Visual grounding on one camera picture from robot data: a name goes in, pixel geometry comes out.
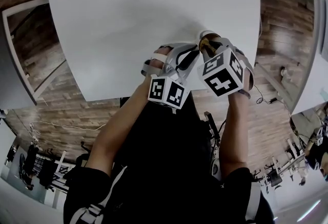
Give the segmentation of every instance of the floor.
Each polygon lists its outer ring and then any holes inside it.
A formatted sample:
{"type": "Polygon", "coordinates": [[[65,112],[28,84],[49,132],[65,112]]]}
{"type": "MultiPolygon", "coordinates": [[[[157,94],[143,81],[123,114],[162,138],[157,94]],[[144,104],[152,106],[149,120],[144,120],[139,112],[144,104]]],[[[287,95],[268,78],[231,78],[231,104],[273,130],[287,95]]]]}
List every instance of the floor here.
{"type": "MultiPolygon", "coordinates": [[[[29,0],[16,0],[16,4],[26,1],[29,0]]],[[[10,1],[2,3],[7,6],[12,5],[10,1]]],[[[51,17],[50,11],[47,15],[46,8],[40,14],[43,14],[43,19],[51,17]]],[[[277,78],[279,78],[280,67],[288,67],[293,81],[298,84],[306,66],[312,42],[313,1],[261,0],[261,19],[262,32],[256,61],[263,64],[277,78]]],[[[33,79],[38,81],[44,72],[49,72],[53,68],[51,64],[54,59],[61,60],[63,57],[60,44],[55,40],[53,44],[48,45],[46,50],[42,48],[42,50],[22,54],[26,71],[31,76],[30,81],[33,79]]],[[[274,89],[256,67],[255,84],[266,100],[275,97],[274,89]]],[[[205,111],[209,111],[219,127],[226,117],[227,100],[218,100],[207,90],[193,91],[193,95],[201,118],[204,118],[205,111]]],[[[272,156],[283,153],[287,147],[286,139],[290,138],[293,133],[289,125],[289,113],[282,103],[256,104],[258,98],[261,97],[256,88],[251,91],[251,96],[249,167],[255,170],[271,162],[272,156]]],[[[105,124],[118,108],[119,99],[86,102],[72,73],[67,69],[43,92],[36,107],[10,110],[7,121],[18,133],[23,148],[29,146],[31,142],[29,130],[30,122],[32,122],[34,128],[40,133],[37,137],[44,152],[47,149],[53,149],[53,153],[60,156],[63,150],[66,150],[66,160],[74,162],[77,156],[84,153],[80,142],[84,141],[86,146],[91,148],[99,132],[96,129],[105,124]],[[88,128],[93,131],[63,128],[36,121],[88,128]]]]}

